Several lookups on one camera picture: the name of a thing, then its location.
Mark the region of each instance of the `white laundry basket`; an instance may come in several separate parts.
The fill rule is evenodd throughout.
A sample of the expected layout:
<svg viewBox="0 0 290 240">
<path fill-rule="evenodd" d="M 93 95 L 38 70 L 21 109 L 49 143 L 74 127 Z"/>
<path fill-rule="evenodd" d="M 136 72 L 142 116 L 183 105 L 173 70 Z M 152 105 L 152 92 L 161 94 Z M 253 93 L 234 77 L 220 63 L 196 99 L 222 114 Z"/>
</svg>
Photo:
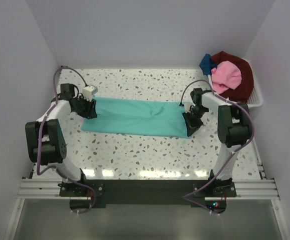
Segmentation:
<svg viewBox="0 0 290 240">
<path fill-rule="evenodd" d="M 253 68 L 252 68 L 250 62 L 244 58 L 243 58 L 243 60 L 245 60 L 246 62 L 249 63 L 251 70 L 253 71 Z M 253 91 L 252 91 L 252 93 L 247 101 L 249 108 L 260 107 L 263 104 L 263 97 L 261 95 L 258 80 L 254 74 L 254 71 L 253 71 L 253 75 L 254 75 L 254 89 L 253 89 Z M 211 75 L 208 75 L 208 80 L 209 80 L 210 85 L 212 86 Z"/>
</svg>

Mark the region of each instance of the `folded cloth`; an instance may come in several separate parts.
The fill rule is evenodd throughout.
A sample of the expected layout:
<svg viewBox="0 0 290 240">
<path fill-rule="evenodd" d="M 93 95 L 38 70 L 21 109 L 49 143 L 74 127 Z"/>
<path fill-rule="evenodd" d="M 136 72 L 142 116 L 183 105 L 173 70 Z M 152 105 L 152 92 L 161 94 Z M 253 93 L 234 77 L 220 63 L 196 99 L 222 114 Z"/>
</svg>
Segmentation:
<svg viewBox="0 0 290 240">
<path fill-rule="evenodd" d="M 213 55 L 211 59 L 216 64 L 230 61 L 239 68 L 242 77 L 241 84 L 236 89 L 228 89 L 220 95 L 235 102 L 246 103 L 254 89 L 254 76 L 249 63 L 240 57 L 230 55 L 224 51 Z"/>
<path fill-rule="evenodd" d="M 222 94 L 228 89 L 236 89 L 241 83 L 241 72 L 236 65 L 229 61 L 221 62 L 217 68 L 211 70 L 213 89 Z"/>
<path fill-rule="evenodd" d="M 204 75 L 210 75 L 211 69 L 216 68 L 217 64 L 210 59 L 210 54 L 206 54 L 203 59 L 201 60 L 199 67 L 203 71 Z"/>
<path fill-rule="evenodd" d="M 188 138 L 178 102 L 95 99 L 97 118 L 85 119 L 83 131 Z"/>
</svg>

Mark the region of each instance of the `teal cloth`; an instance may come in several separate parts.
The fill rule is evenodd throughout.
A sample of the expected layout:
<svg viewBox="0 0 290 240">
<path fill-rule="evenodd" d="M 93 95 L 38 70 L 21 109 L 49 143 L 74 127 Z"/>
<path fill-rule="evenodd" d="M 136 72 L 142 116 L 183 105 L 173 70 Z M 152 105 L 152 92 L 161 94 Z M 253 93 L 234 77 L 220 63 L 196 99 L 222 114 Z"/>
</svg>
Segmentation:
<svg viewBox="0 0 290 240">
<path fill-rule="evenodd" d="M 83 131 L 188 138 L 178 102 L 95 99 L 97 118 L 85 119 Z"/>
</svg>

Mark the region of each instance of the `speckled tabletop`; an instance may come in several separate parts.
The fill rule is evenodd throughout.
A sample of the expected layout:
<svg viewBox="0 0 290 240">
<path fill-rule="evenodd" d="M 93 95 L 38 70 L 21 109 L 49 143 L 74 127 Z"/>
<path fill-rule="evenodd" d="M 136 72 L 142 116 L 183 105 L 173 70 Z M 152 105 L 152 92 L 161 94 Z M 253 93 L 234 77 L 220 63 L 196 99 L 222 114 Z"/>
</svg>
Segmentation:
<svg viewBox="0 0 290 240">
<path fill-rule="evenodd" d="M 99 97 L 179 102 L 183 89 L 197 79 L 206 79 L 199 69 L 78 69 L 88 84 L 98 87 Z M 59 84 L 83 82 L 63 70 Z M 207 89 L 205 83 L 193 87 Z M 190 87 L 184 100 L 191 101 Z M 189 139 L 140 136 L 81 130 L 83 118 L 71 113 L 62 124 L 67 157 L 83 169 L 88 179 L 207 179 L 220 150 L 217 114 L 205 113 L 202 126 Z M 59 179 L 52 170 L 33 178 Z M 260 179 L 255 146 L 238 155 L 235 180 Z"/>
</svg>

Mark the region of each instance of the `pink cloth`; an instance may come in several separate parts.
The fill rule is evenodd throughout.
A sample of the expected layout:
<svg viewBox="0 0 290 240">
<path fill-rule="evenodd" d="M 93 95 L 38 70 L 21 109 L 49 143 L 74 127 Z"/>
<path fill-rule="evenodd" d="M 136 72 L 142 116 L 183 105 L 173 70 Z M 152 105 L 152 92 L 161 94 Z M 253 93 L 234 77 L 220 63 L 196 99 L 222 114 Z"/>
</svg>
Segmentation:
<svg viewBox="0 0 290 240">
<path fill-rule="evenodd" d="M 223 61 L 217 68 L 211 69 L 213 89 L 218 94 L 222 94 L 228 89 L 236 89 L 240 85 L 241 80 L 241 72 L 232 62 Z"/>
</svg>

